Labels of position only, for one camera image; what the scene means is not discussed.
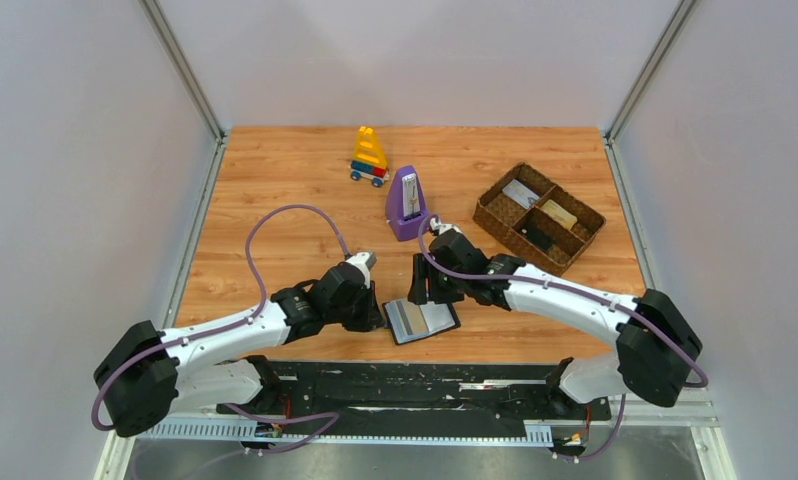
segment white wall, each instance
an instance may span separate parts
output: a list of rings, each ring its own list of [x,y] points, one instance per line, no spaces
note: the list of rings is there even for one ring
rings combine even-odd
[[[609,126],[677,0],[161,0],[233,125]]]
[[[739,478],[798,479],[798,0],[700,3],[623,162]]]
[[[211,149],[136,1],[0,2],[0,479],[92,476],[93,369],[161,318]]]

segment toy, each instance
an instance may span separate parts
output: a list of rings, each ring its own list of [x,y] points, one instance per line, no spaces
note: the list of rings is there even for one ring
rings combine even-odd
[[[420,222],[428,216],[423,189],[414,167],[406,165],[396,171],[398,181],[390,185],[384,215],[397,241],[407,242],[417,236]]]
[[[362,126],[358,129],[350,167],[352,180],[355,181],[365,177],[370,179],[374,187],[381,187],[384,182],[390,180],[387,159],[372,128]]]

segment scratched black surface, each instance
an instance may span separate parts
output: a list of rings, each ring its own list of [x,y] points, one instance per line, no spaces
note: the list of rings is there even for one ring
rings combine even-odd
[[[501,390],[459,391],[459,383],[493,379],[543,380],[553,365],[471,365],[424,363],[271,362],[284,380],[292,416],[338,412],[331,435],[436,437],[524,437],[523,420],[584,419],[584,410],[560,417],[545,400],[545,385],[516,384]],[[360,407],[385,408],[381,411]],[[247,411],[255,412],[249,405]],[[227,413],[219,407],[220,413]],[[276,404],[269,412],[282,412]],[[608,420],[607,403],[591,404],[591,417]],[[285,427],[310,433],[314,425]]]

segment brown basket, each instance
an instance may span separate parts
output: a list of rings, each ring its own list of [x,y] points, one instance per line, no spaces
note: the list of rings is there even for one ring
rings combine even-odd
[[[528,210],[502,193],[505,185],[515,178],[540,197]],[[572,230],[567,230],[540,209],[547,200],[554,200],[576,216],[577,222]],[[517,256],[553,275],[566,272],[605,225],[605,217],[599,212],[525,163],[515,165],[479,197],[473,220]],[[553,245],[548,252],[519,233],[526,224],[552,239]]]

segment wooden table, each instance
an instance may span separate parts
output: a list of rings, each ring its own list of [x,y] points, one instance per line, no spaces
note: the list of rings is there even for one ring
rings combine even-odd
[[[244,241],[270,210],[306,203],[329,214],[349,249],[376,252],[379,303],[405,297],[416,242],[399,243],[384,217],[389,185],[349,178],[356,128],[235,128],[176,320],[187,326],[257,303]],[[395,171],[412,164],[429,211],[455,223],[487,255],[508,252],[472,221],[478,196],[510,167],[527,162],[607,219],[596,241],[564,278],[603,290],[643,293],[643,280],[599,132],[594,128],[376,128]],[[304,210],[283,212],[255,237],[252,253],[270,294],[319,278],[343,259],[329,227]],[[538,316],[456,305],[459,329],[396,346],[387,330],[346,332],[330,325],[315,337],[261,353],[270,358],[425,362],[557,363],[608,351],[599,341]]]

